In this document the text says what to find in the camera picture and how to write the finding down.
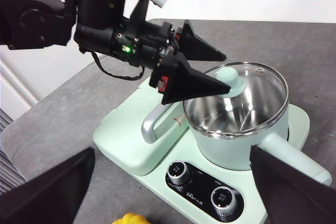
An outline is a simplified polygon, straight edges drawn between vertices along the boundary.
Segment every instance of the glass lid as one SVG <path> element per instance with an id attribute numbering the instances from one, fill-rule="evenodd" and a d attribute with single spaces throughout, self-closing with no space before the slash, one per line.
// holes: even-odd
<path id="1" fill-rule="evenodd" d="M 204 135 L 247 135 L 271 127 L 288 105 L 288 85 L 273 68 L 233 62 L 206 72 L 231 86 L 229 94 L 185 100 L 189 124 Z"/>

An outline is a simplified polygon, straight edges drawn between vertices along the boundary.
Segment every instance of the lid knob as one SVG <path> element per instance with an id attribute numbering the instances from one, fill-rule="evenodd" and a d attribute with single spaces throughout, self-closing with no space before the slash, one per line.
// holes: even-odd
<path id="1" fill-rule="evenodd" d="M 216 79 L 228 84 L 231 89 L 227 94 L 220 94 L 219 97 L 232 98 L 240 95 L 246 88 L 246 81 L 238 75 L 236 69 L 232 67 L 221 68 L 216 75 Z"/>

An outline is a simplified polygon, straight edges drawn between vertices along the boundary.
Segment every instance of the yellow object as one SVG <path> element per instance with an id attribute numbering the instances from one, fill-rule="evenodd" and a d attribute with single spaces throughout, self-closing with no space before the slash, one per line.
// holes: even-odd
<path id="1" fill-rule="evenodd" d="M 142 215 L 136 215 L 132 212 L 125 214 L 121 219 L 115 220 L 112 224 L 150 224 Z"/>

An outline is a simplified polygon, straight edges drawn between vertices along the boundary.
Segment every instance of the white wall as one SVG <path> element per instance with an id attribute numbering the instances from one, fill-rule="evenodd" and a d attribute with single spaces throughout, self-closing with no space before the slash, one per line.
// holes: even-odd
<path id="1" fill-rule="evenodd" d="M 127 0 L 128 17 L 136 0 Z M 168 0 L 160 9 L 151 4 L 147 19 L 188 18 L 225 20 L 274 20 L 289 22 L 336 23 L 335 0 Z M 28 89 L 42 99 L 88 63 L 71 41 L 67 47 L 9 51 L 0 47 L 1 58 Z"/>

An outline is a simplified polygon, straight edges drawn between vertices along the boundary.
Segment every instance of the mint green base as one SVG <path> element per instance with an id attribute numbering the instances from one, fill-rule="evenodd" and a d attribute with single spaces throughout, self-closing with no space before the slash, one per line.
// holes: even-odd
<path id="1" fill-rule="evenodd" d="M 162 95 L 149 87 L 148 79 L 118 108 L 112 110 L 93 133 L 93 141 L 110 160 L 135 175 L 149 173 L 188 128 L 173 118 L 183 115 L 182 103 L 173 104 L 154 127 L 157 140 L 146 143 L 142 138 L 144 118 L 161 102 Z"/>
<path id="2" fill-rule="evenodd" d="M 220 224 L 222 222 L 200 211 L 167 187 L 166 170 L 175 160 L 189 162 L 240 191 L 244 198 L 245 208 L 242 215 L 231 223 L 264 223 L 267 217 L 266 210 L 250 170 L 234 171 L 214 165 L 202 155 L 190 130 L 187 130 L 178 141 L 175 138 L 180 133 L 173 133 L 176 131 L 173 127 L 176 126 L 172 126 L 169 132 L 160 136 L 154 144 L 148 144 L 142 139 L 142 121 L 146 113 L 148 114 L 160 99 L 161 96 L 148 87 L 145 81 L 131 97 L 108 114 L 93 134 L 93 140 L 102 153 L 194 223 Z M 170 110 L 175 109 L 175 114 L 178 115 L 177 110 L 180 107 L 176 104 L 172 107 Z M 299 107 L 290 104 L 289 142 L 297 149 L 301 149 L 308 132 L 308 115 Z M 173 138 L 167 136 L 171 133 L 173 133 Z"/>

